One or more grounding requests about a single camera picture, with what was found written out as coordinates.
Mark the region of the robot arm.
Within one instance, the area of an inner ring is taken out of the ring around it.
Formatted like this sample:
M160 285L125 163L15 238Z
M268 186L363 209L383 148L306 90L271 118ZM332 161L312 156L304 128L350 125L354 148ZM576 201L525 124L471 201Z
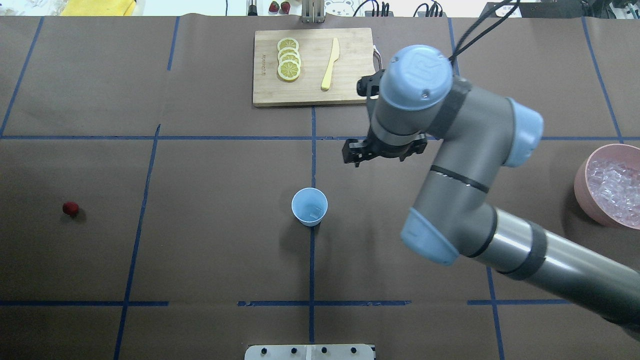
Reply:
M437 48L411 45L386 68L360 78L366 138L349 138L343 161L403 161L441 141L409 209L403 243L424 258L452 265L459 256L590 310L639 339L639 272L487 203L501 167L525 163L544 120L512 98L474 86L453 72Z

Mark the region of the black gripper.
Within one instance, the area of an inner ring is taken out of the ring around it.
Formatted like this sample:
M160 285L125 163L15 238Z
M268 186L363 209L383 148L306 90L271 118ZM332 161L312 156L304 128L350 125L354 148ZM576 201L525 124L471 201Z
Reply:
M417 139L411 140L406 145L389 145L374 134L369 134L362 140L350 137L343 144L342 159L345 164L354 164L355 167L378 157L397 158L400 162L404 162L414 154L420 155L425 152L427 145L428 138L424 133L418 133Z

